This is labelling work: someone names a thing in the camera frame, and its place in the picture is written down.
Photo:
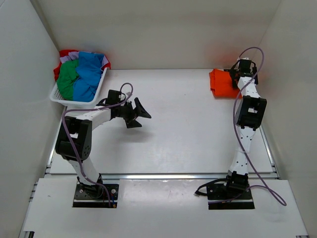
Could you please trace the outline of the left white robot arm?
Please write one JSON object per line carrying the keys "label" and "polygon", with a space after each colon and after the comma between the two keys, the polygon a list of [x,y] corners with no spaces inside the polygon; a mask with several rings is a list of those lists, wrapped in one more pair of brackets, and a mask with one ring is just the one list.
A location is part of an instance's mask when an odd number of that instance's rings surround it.
{"label": "left white robot arm", "polygon": [[92,197],[101,196],[104,190],[102,177],[90,159],[93,130],[115,118],[122,118],[127,128],[139,128],[142,125],[137,122],[138,117],[152,117],[138,98],[132,105],[131,95],[109,90],[93,109],[67,110],[62,116],[55,151],[73,167],[79,184]]}

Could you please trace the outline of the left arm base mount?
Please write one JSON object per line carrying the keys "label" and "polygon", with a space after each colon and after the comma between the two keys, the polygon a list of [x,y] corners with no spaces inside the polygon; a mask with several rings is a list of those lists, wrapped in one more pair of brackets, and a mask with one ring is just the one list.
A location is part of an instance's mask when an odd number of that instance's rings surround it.
{"label": "left arm base mount", "polygon": [[103,187],[93,185],[88,186],[77,183],[74,192],[72,207],[74,208],[117,208],[119,184],[104,184],[109,195]]}

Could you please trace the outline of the orange t shirt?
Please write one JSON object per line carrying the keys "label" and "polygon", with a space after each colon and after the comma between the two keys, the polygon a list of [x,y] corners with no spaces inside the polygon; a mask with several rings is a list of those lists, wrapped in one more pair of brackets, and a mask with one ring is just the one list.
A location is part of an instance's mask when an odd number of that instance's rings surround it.
{"label": "orange t shirt", "polygon": [[213,69],[209,73],[210,90],[217,99],[235,99],[239,93],[239,89],[232,86],[229,72]]}

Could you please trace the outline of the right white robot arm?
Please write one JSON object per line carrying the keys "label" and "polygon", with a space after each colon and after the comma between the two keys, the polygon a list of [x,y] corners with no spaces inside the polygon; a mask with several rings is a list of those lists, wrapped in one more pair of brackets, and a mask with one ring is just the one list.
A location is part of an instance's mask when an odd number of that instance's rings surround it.
{"label": "right white robot arm", "polygon": [[231,199],[249,186],[248,155],[253,137],[262,123],[267,100],[257,92],[257,67],[252,60],[237,60],[229,74],[234,88],[239,89],[238,96],[242,97],[239,103],[234,103],[233,122],[238,145],[228,170],[227,182],[222,186],[222,194]]}

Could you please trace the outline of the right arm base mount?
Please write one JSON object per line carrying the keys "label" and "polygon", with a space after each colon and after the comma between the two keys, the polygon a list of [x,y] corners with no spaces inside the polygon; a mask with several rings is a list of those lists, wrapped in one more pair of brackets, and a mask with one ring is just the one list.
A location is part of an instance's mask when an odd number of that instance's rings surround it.
{"label": "right arm base mount", "polygon": [[233,188],[227,178],[218,178],[199,186],[194,195],[207,197],[209,210],[255,209],[251,191],[247,187]]}

